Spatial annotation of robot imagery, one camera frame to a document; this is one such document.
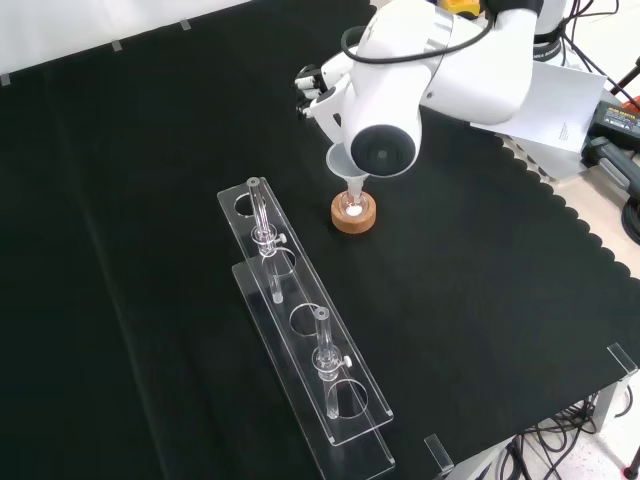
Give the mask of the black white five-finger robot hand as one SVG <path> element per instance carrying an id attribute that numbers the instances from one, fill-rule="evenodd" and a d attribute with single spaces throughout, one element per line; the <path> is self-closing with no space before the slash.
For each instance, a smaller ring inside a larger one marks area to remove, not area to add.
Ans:
<path id="1" fill-rule="evenodd" d="M 293 83 L 296 97 L 296 112 L 299 119 L 307 117 L 307 110 L 313 100 L 324 94 L 328 87 L 322 71 L 314 64 L 304 66 L 296 75 Z"/>

